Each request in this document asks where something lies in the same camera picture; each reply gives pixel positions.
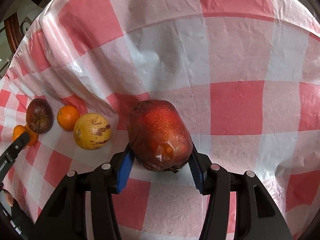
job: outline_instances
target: red apple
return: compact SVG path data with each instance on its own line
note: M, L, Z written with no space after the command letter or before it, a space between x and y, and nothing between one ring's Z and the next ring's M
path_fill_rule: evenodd
M131 149L147 170L177 172L192 153L190 134L168 101L139 102L129 114L127 131Z

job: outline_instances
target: metal screw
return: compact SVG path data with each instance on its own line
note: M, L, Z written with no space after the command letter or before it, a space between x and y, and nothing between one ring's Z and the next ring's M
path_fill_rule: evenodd
M253 171L247 171L247 176L250 177L250 178L253 178L255 176L254 172Z
M111 165L110 165L110 163L103 163L102 166L101 166L101 168L102 168L103 170L108 170L108 169L111 168Z
M220 170L220 166L218 164L211 164L210 168L214 171Z
M67 176L68 177L73 177L76 174L75 171L68 171Z

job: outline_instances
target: checkered tablecloth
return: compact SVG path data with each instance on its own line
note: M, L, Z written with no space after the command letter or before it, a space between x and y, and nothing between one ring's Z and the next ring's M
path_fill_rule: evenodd
M320 207L319 36L297 0L52 0L0 81L0 150L35 97L54 113L70 104L103 114L112 139L85 151L55 120L5 187L36 220L68 170L92 171L124 150L138 101L165 99L199 152L255 171L297 237ZM188 165L173 174L135 163L113 199L124 240L198 239L207 208Z

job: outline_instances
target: yellow striped fruit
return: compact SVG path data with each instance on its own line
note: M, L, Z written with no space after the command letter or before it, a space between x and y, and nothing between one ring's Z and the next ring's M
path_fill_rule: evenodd
M73 135L77 145L82 149L97 150L109 140L110 124L100 114L84 114L76 121Z

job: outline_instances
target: small orange fruit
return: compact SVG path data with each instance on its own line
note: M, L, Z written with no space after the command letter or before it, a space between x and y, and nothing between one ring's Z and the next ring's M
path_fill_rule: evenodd
M15 141L20 135L22 135L24 132L26 132L26 128L19 124L13 129L13 134L12 134L12 141Z
M74 106L64 106L57 114L58 124L66 131L73 131L80 114Z
M28 146L34 145L38 140L38 134L32 131L27 125L24 126L26 128L26 131L30 137L30 141L28 142Z

